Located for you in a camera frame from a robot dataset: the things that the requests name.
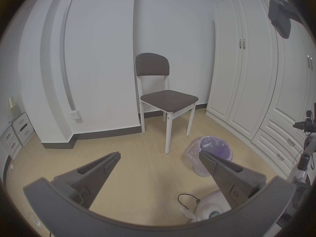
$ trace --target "ventilation grille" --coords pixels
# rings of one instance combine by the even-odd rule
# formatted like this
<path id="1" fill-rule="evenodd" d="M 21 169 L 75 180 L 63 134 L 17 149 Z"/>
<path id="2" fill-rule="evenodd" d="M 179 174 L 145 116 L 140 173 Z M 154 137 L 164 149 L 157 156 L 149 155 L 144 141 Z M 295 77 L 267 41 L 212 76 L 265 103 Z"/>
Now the ventilation grille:
<path id="1" fill-rule="evenodd" d="M 295 209 L 298 209 L 298 204 L 300 203 L 301 197 L 302 197 L 305 190 L 306 190 L 305 187 L 299 187 L 296 189 L 295 194 L 292 198 L 292 206 Z"/>

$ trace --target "chair seat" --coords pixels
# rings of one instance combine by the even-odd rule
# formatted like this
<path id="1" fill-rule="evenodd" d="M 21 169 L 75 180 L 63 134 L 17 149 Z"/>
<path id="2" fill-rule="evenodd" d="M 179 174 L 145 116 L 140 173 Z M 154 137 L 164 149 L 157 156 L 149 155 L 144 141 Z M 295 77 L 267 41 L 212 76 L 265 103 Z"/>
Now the chair seat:
<path id="1" fill-rule="evenodd" d="M 177 112 L 198 101 L 198 97 L 173 90 L 163 90 L 146 95 L 140 99 L 166 112 Z"/>

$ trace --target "baseboard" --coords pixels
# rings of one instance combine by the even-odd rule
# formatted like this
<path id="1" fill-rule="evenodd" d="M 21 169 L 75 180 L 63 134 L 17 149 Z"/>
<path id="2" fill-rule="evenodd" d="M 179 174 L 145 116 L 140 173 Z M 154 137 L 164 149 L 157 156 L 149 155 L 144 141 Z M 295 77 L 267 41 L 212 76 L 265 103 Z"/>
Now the baseboard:
<path id="1" fill-rule="evenodd" d="M 225 121 L 221 120 L 219 117 L 215 116 L 214 114 L 210 113 L 209 111 L 206 111 L 206 115 L 216 121 L 218 124 L 226 128 L 228 131 L 230 131 L 232 134 L 234 134 L 239 140 L 241 140 L 243 143 L 245 143 L 248 147 L 250 147 L 253 151 L 257 153 L 273 170 L 282 178 L 287 179 L 287 176 L 283 171 L 278 167 L 277 164 L 269 156 L 267 156 L 260 148 L 258 148 L 251 140 L 249 140 L 246 136 L 238 132 L 235 128 L 231 127 L 229 124 L 227 124 Z"/>
<path id="2" fill-rule="evenodd" d="M 196 105 L 195 106 L 195 109 L 203 109 L 203 108 L 206 108 L 207 107 L 207 104 L 199 104 L 199 105 Z M 153 117 L 159 117 L 159 116 L 162 116 L 163 114 L 163 111 L 153 111 L 153 112 L 146 112 L 144 113 L 144 118 L 153 118 Z"/>
<path id="3" fill-rule="evenodd" d="M 133 133 L 140 133 L 142 131 L 141 126 L 134 126 L 128 128 L 121 128 L 109 131 L 100 132 L 86 132 L 86 133 L 76 133 L 74 134 L 69 142 L 62 143 L 42 143 L 44 148 L 47 149 L 73 149 L 77 140 L 89 140 L 89 139 L 99 139 L 106 137 L 115 137 L 121 135 L 128 135 Z"/>
<path id="4" fill-rule="evenodd" d="M 11 162 L 11 156 L 8 156 L 8 158 L 5 162 L 4 170 L 3 170 L 3 185 L 4 186 L 5 186 L 5 183 L 7 180 L 7 173 L 8 173 L 10 162 Z"/>

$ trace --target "black cable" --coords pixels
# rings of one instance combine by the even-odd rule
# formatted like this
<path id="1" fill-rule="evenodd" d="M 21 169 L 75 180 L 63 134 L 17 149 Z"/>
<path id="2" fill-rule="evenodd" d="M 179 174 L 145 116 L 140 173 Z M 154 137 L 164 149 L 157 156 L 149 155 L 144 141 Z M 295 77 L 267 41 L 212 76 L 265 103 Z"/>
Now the black cable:
<path id="1" fill-rule="evenodd" d="M 199 204 L 199 202 L 201 201 L 200 199 L 198 199 L 197 197 L 195 197 L 195 196 L 193 196 L 193 195 L 191 195 L 191 194 L 187 194 L 187 193 L 181 193 L 181 194 L 179 194 L 179 195 L 178 195 L 178 202 L 179 202 L 184 208 L 186 208 L 187 210 L 189 210 L 189 208 L 187 208 L 187 207 L 186 207 L 183 203 L 181 203 L 180 200 L 179 200 L 179 197 L 180 197 L 181 195 L 188 195 L 188 196 L 194 197 L 194 198 L 196 199 L 196 203 L 197 203 L 197 204 Z"/>
<path id="2" fill-rule="evenodd" d="M 315 163 L 314 163 L 314 154 L 312 154 L 312 160 L 311 160 L 311 169 L 314 170 L 315 168 Z"/>
<path id="3" fill-rule="evenodd" d="M 294 163 L 295 163 L 295 160 L 296 160 L 296 157 L 294 158 L 294 161 L 293 161 L 293 164 L 292 164 L 292 168 L 294 167 Z"/>

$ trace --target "chair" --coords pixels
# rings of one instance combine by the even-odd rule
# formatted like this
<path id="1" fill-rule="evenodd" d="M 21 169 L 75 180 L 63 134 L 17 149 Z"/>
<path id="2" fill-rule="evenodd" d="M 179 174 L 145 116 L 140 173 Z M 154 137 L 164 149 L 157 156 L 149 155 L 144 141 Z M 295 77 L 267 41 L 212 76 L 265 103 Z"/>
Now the chair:
<path id="1" fill-rule="evenodd" d="M 189 136 L 198 97 L 168 89 L 167 76 L 169 75 L 169 62 L 167 58 L 155 53 L 141 53 L 136 56 L 134 63 L 137 76 L 142 132 L 145 132 L 144 104 L 154 106 L 163 111 L 163 122 L 166 121 L 167 115 L 165 153 L 168 154 L 170 149 L 172 120 L 188 110 L 191 110 L 188 130 L 186 132 L 186 135 Z M 141 76 L 164 76 L 165 90 L 143 95 Z"/>

